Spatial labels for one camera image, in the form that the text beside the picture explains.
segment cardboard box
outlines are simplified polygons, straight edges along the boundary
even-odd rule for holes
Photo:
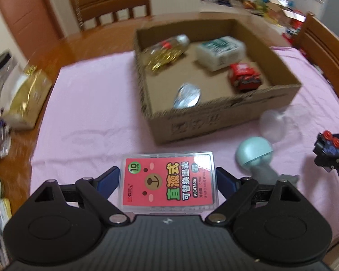
[[[269,0],[269,2],[280,6],[282,9],[286,9],[289,4],[287,0]]]
[[[207,134],[257,119],[268,109],[290,104],[301,86],[282,60],[241,23],[250,17],[208,17],[211,18],[154,24],[136,31],[134,49],[141,108],[156,143]],[[182,33],[191,41],[185,55],[158,75],[147,73],[141,61],[141,52],[161,40]],[[232,36],[246,44],[245,61],[256,62],[262,74],[264,84],[258,90],[237,93],[227,78],[228,68],[209,72],[196,62],[196,44],[223,36]],[[172,108],[174,99],[178,89],[186,82],[201,88],[200,102],[195,107],[175,110]]]
[[[267,3],[266,5],[268,7],[268,16],[281,26],[288,26],[292,19],[301,22],[305,21],[305,16],[283,9],[278,4]]]

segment white package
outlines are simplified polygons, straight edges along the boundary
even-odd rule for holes
[[[196,48],[198,62],[210,71],[237,63],[245,56],[245,44],[230,36],[204,42]]]

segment clear plastic cup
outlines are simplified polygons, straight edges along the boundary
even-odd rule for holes
[[[262,137],[270,143],[277,143],[285,138],[287,120],[284,113],[267,110],[261,115],[259,125]]]
[[[274,148],[288,147],[302,140],[301,129],[308,125],[311,119],[311,112],[301,104],[267,110],[259,120],[260,134],[275,145]]]

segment green circle label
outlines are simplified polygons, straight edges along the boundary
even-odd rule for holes
[[[141,171],[141,165],[139,162],[136,162],[136,161],[131,162],[128,166],[128,170],[132,174],[137,174]]]

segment wooden chair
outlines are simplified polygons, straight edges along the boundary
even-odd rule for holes
[[[117,11],[128,9],[129,18],[134,18],[133,8],[146,6],[146,15],[151,15],[150,0],[69,0],[81,31],[84,22],[95,18],[97,26],[101,25],[100,16],[112,13],[113,22],[118,21]]]
[[[339,97],[339,38],[308,13],[293,45],[303,49],[309,61],[322,69]]]

